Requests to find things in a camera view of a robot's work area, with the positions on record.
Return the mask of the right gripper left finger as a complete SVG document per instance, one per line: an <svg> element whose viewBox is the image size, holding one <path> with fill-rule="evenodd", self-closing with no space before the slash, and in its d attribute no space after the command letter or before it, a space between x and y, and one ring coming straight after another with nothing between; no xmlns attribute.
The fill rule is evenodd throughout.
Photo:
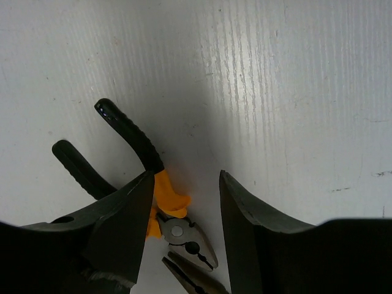
<svg viewBox="0 0 392 294"><path fill-rule="evenodd" d="M1 224L2 293L129 293L137 283L154 176L53 222Z"/></svg>

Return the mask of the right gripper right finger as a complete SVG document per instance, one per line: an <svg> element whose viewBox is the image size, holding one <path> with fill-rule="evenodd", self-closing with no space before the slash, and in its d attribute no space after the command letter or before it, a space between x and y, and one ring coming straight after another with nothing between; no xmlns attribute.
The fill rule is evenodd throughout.
<svg viewBox="0 0 392 294"><path fill-rule="evenodd" d="M221 171L220 210L233 293L390 293L391 220L311 225Z"/></svg>

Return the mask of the orange handled pliers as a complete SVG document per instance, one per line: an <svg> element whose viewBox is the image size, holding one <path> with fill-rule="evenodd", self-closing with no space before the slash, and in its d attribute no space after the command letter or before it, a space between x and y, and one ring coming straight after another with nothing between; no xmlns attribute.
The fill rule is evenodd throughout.
<svg viewBox="0 0 392 294"><path fill-rule="evenodd" d="M151 207L147 237L164 238L171 251L203 270L216 269L218 260L209 239L187 215L191 197L175 192L151 140L110 99L98 100L94 108L134 150L145 170L154 173L155 201ZM117 191L69 141L60 140L51 150L76 182L95 200Z"/></svg>

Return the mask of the yellow handled small pliers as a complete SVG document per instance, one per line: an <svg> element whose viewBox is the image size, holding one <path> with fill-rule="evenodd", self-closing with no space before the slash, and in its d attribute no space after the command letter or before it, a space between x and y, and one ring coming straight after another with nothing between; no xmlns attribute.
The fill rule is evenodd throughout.
<svg viewBox="0 0 392 294"><path fill-rule="evenodd" d="M173 252L168 252L167 256L162 258L162 263L187 293L229 294L220 282Z"/></svg>

